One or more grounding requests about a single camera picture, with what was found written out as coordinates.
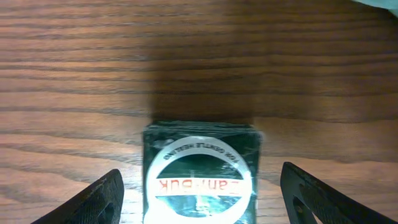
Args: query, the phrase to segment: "wooden table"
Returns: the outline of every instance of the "wooden table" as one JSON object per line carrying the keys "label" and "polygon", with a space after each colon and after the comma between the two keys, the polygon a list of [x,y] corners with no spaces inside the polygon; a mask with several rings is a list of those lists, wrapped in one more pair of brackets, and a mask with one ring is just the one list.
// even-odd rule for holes
{"label": "wooden table", "polygon": [[397,21],[348,0],[2,0],[0,222],[113,168],[141,222],[154,118],[264,132],[258,223],[288,223],[284,161],[398,220]]}

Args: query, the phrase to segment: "wooden surface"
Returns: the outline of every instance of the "wooden surface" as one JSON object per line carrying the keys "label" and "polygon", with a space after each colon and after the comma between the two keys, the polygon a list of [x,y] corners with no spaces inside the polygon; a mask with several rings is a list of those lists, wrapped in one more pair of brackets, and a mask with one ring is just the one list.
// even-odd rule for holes
{"label": "wooden surface", "polygon": [[113,168],[142,218],[155,119],[264,132],[258,223],[288,223],[291,161],[398,220],[398,23],[344,0],[0,1],[0,222],[29,223]]}

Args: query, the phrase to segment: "brand logo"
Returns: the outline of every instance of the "brand logo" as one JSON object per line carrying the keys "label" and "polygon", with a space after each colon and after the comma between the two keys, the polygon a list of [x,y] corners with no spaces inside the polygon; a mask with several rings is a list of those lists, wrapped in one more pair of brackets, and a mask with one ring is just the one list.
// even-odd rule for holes
{"label": "brand logo", "polygon": [[[157,178],[173,161],[195,154],[209,155],[227,162],[243,179]],[[216,138],[190,136],[169,144],[155,156],[147,172],[145,187],[149,208],[144,224],[159,223],[165,219],[173,223],[233,224],[242,217],[249,205],[252,178],[244,159],[231,146]],[[173,195],[231,196],[239,197],[239,200],[222,213],[198,218],[179,215],[157,198]]]}

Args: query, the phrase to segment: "dark green packaging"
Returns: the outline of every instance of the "dark green packaging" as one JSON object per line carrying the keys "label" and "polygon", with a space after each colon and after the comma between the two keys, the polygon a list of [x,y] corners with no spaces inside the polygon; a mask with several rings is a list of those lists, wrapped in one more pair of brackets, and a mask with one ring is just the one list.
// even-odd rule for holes
{"label": "dark green packaging", "polygon": [[158,121],[143,138],[144,224],[256,223],[262,135],[250,125]]}

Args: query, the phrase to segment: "brown wood surface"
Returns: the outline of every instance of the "brown wood surface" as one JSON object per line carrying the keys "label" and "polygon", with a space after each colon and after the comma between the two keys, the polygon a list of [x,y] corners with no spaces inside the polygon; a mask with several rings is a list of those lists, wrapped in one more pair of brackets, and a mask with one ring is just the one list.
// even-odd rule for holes
{"label": "brown wood surface", "polygon": [[113,168],[142,218],[152,119],[264,132],[258,223],[288,223],[291,161],[398,220],[398,20],[349,0],[0,1],[0,223]]}

